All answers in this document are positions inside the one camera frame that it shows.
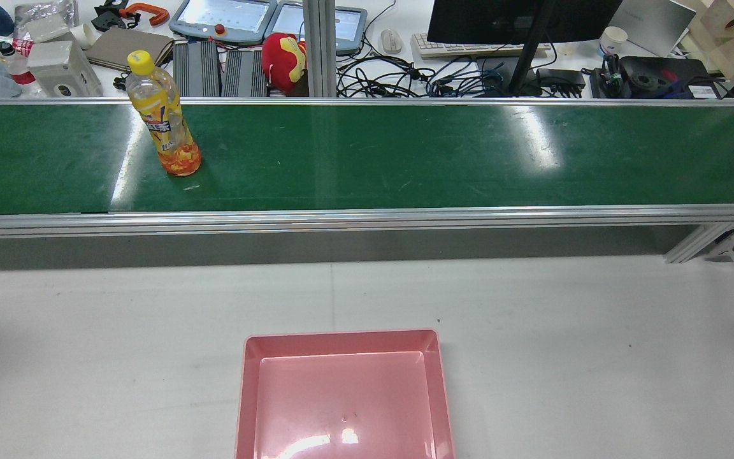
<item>paper cup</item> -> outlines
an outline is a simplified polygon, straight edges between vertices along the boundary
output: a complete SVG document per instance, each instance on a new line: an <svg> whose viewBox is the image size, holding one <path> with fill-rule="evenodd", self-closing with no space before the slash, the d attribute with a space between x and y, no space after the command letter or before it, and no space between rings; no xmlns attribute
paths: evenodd
<svg viewBox="0 0 734 459"><path fill-rule="evenodd" d="M93 44L96 44L96 40L98 39L96 32L89 22L85 22L78 27L73 27L70 29L70 32L73 33L76 43L78 43L78 46L82 50L90 49Z"/></svg>
<svg viewBox="0 0 734 459"><path fill-rule="evenodd" d="M607 27L600 38L600 55L618 54L621 44L625 41L627 41L627 32L618 27Z"/></svg>

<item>stuffed toy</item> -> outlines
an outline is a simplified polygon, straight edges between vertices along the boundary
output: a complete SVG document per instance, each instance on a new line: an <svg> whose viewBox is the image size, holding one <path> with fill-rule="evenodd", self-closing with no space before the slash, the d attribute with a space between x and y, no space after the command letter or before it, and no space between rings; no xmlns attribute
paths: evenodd
<svg viewBox="0 0 734 459"><path fill-rule="evenodd" d="M263 73L271 85L285 94L294 90L308 67L305 41L293 34L271 34L263 43Z"/></svg>

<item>notebook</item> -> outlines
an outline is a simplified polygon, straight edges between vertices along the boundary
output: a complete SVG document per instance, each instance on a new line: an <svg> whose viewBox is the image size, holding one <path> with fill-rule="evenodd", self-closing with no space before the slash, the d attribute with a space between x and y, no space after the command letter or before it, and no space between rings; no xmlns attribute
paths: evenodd
<svg viewBox="0 0 734 459"><path fill-rule="evenodd" d="M129 53L145 50L152 56L155 65L160 65L171 53L174 42L172 37L114 28L104 32L85 55L91 64L128 72L126 56Z"/></svg>

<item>plastic tray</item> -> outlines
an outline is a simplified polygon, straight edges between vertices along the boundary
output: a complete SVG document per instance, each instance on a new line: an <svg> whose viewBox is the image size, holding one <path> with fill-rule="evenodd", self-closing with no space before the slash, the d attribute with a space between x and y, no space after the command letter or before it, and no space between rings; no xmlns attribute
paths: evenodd
<svg viewBox="0 0 734 459"><path fill-rule="evenodd" d="M453 459L434 330L250 337L236 459Z"/></svg>

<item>green conveyor belt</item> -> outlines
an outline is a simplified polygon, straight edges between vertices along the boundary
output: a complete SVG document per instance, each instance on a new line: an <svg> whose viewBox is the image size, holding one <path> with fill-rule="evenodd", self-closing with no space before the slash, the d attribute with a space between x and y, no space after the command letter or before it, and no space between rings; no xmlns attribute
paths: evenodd
<svg viewBox="0 0 734 459"><path fill-rule="evenodd" d="M734 203L734 106L0 105L0 214Z"/></svg>

